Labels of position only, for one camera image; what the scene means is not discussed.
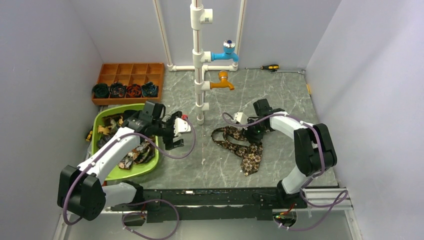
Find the gray wall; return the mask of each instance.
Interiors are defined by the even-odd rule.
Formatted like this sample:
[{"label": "gray wall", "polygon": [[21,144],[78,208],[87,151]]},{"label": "gray wall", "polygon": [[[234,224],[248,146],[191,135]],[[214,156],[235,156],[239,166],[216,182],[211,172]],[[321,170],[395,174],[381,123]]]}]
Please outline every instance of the gray wall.
[{"label": "gray wall", "polygon": [[68,0],[0,3],[0,239],[48,240],[59,174],[83,159],[102,61]]},{"label": "gray wall", "polygon": [[[240,67],[278,63],[304,68],[341,0],[246,1]],[[71,0],[105,62],[166,62],[151,0]],[[193,65],[191,0],[160,0],[175,65]],[[236,40],[240,0],[204,0],[213,24],[203,26],[203,50],[222,52]],[[217,61],[212,65],[228,65]]]},{"label": "gray wall", "polygon": [[343,0],[306,69],[366,240],[424,235],[423,12]]}]

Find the robotic arm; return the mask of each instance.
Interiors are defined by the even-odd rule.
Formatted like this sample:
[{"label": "robotic arm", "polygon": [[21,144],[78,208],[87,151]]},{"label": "robotic arm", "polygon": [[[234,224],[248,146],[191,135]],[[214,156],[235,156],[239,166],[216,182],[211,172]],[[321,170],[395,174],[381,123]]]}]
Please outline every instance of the robotic arm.
[{"label": "robotic arm", "polygon": [[[60,173],[57,205],[86,219],[95,219],[105,207],[122,203],[139,203],[143,201],[143,187],[132,182],[103,186],[102,183],[132,149],[140,145],[143,139],[133,133],[146,137],[162,137],[166,150],[182,147],[182,134],[191,131],[190,125],[183,119],[181,111],[173,113],[162,121],[166,113],[163,104],[147,101],[143,110],[137,111],[126,119],[117,133],[96,154],[80,163],[77,167],[66,166]],[[82,175],[74,187],[70,198],[66,196],[74,181]]]},{"label": "robotic arm", "polygon": [[[253,103],[253,107],[257,117],[247,117],[244,113],[237,112],[234,115],[233,123],[243,127],[243,125],[249,125],[267,118],[269,115],[275,114],[276,116],[268,117],[254,125],[245,126],[241,133],[249,142],[260,142],[264,133],[272,131],[280,131],[294,140],[296,166],[286,178],[280,180],[277,184],[278,195],[283,199],[288,198],[290,195],[297,194],[315,173],[322,171],[317,140],[313,131],[306,127],[303,121],[292,118],[281,108],[272,109],[266,99],[256,101]],[[337,163],[329,130],[323,123],[306,124],[312,126],[318,133],[324,159],[324,171],[326,171]]]}]

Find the orange faucet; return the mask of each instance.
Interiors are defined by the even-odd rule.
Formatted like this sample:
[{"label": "orange faucet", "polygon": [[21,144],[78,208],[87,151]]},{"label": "orange faucet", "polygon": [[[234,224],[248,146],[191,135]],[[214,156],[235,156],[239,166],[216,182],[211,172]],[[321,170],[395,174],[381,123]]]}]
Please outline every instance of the orange faucet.
[{"label": "orange faucet", "polygon": [[228,72],[227,71],[220,71],[218,74],[219,81],[218,83],[211,82],[210,83],[210,89],[224,89],[229,88],[229,90],[234,90],[234,86],[231,84],[231,82],[228,81]]}]

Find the screwdriver handle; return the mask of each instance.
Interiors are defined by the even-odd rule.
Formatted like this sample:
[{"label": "screwdriver handle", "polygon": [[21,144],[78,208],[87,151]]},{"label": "screwdriver handle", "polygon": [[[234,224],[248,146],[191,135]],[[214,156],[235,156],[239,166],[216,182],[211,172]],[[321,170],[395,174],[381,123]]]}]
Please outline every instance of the screwdriver handle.
[{"label": "screwdriver handle", "polygon": [[260,69],[262,70],[270,70],[270,71],[276,71],[279,68],[280,66],[278,64],[271,64],[271,65],[265,65],[260,67]]}]

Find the gray marble tabletop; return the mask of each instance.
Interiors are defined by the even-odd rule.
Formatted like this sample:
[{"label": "gray marble tabletop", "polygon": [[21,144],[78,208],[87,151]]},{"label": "gray marble tabletop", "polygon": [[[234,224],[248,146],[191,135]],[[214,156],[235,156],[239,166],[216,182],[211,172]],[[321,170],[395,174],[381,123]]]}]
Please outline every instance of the gray marble tabletop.
[{"label": "gray marble tabletop", "polygon": [[[219,82],[218,71],[206,72],[205,80]],[[268,99],[272,108],[282,108],[306,122],[318,123],[304,76],[243,69],[230,72],[228,80],[235,90],[216,88],[206,92],[205,101],[209,102],[210,110],[205,112],[204,124],[197,125],[194,72],[166,71],[161,102],[168,114],[182,111],[188,115],[197,134],[195,149],[184,159],[161,156],[153,171],[131,181],[147,189],[275,187],[290,173],[295,166],[294,143],[281,132],[269,132],[264,136],[259,171],[249,176],[241,171],[241,158],[214,143],[211,133],[227,125],[222,120],[222,112],[255,116],[252,103],[263,98]],[[191,134],[184,135],[185,146],[169,153],[175,156],[186,153],[192,140]],[[332,169],[311,183],[311,186],[336,185]]]}]

